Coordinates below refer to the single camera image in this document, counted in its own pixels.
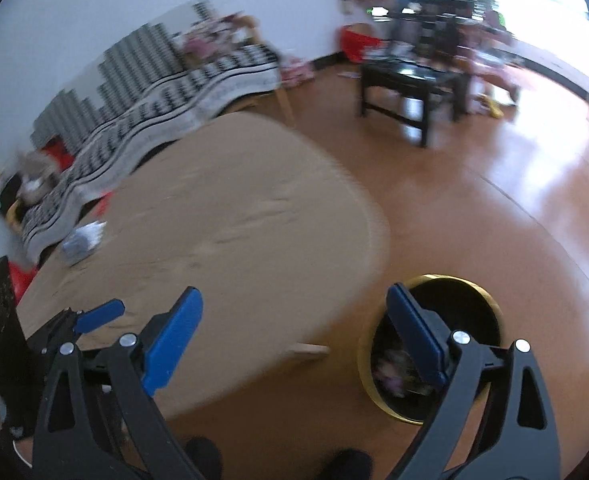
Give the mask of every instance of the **metal bolt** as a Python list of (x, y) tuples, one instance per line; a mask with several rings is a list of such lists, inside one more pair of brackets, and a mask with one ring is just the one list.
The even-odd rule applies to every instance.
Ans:
[(74, 343), (63, 343), (59, 347), (59, 352), (61, 352), (63, 355), (70, 355), (72, 352), (74, 352)]
[(530, 343), (525, 339), (517, 339), (515, 341), (515, 347), (517, 347), (517, 350), (523, 352), (524, 354), (530, 352)]
[(460, 345), (467, 345), (470, 342), (470, 334), (463, 330), (456, 330), (456, 332), (453, 333), (453, 339)]
[(133, 346), (136, 343), (136, 335), (134, 334), (124, 334), (119, 338), (119, 344), (121, 346)]
[(21, 427), (21, 426), (12, 426), (10, 428), (10, 434), (14, 438), (21, 438), (23, 436), (23, 427)]

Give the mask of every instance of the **black shoe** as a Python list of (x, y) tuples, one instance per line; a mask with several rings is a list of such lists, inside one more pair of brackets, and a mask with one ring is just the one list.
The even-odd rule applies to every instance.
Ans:
[(212, 440), (205, 436), (196, 436), (188, 440), (183, 449), (206, 480), (221, 480), (221, 453)]
[(370, 480), (373, 460), (358, 449), (339, 451), (316, 480)]

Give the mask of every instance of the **wooden floor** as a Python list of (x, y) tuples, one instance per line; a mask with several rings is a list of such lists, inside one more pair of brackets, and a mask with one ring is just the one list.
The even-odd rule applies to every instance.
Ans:
[[(304, 480), (342, 447), (375, 458), (385, 478), (417, 431), (388, 418), (359, 383), (355, 349), (387, 286), (424, 273), (461, 276), (494, 296), (509, 340), (528, 339), (553, 398), (568, 473), (589, 449), (589, 121), (584, 102), (522, 71), (503, 120), (438, 113), (430, 147), (370, 112), (355, 116), (357, 82), (340, 67), (289, 91), (300, 132), (337, 158), (382, 207), (391, 229), (381, 280), (316, 341), (320, 362), (284, 364), (171, 421), (182, 439), (222, 449), (225, 480)], [(276, 99), (255, 111), (281, 120)], [(480, 410), (455, 460), (465, 457)]]

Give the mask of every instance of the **blue gripper pad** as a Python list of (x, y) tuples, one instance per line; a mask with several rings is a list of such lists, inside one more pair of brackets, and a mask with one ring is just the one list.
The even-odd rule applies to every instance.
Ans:
[(110, 300), (93, 308), (83, 314), (79, 314), (77, 322), (74, 326), (74, 332), (77, 334), (87, 334), (93, 330), (97, 330), (100, 326), (104, 326), (119, 316), (123, 316), (126, 311), (126, 306), (121, 300)]
[(401, 283), (388, 289), (385, 298), (388, 317), (417, 368), (419, 377), (437, 391), (447, 383), (450, 329), (431, 310), (425, 310)]
[(152, 397), (156, 390), (164, 388), (170, 382), (183, 351), (201, 321), (203, 310), (201, 292), (190, 286), (166, 314), (168, 319), (164, 327), (143, 357), (141, 383), (149, 396)]

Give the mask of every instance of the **beige tabletop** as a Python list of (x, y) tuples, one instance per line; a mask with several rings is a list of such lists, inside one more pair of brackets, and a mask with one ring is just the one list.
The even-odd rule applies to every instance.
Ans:
[(376, 278), (387, 246), (379, 210), (332, 159), (245, 112), (156, 155), (102, 220), (97, 252), (68, 268), (57, 248), (18, 315), (30, 336), (60, 310), (120, 298), (126, 314), (79, 340), (107, 346), (199, 288), (202, 322), (156, 394), (164, 416), (231, 391), (326, 327)]

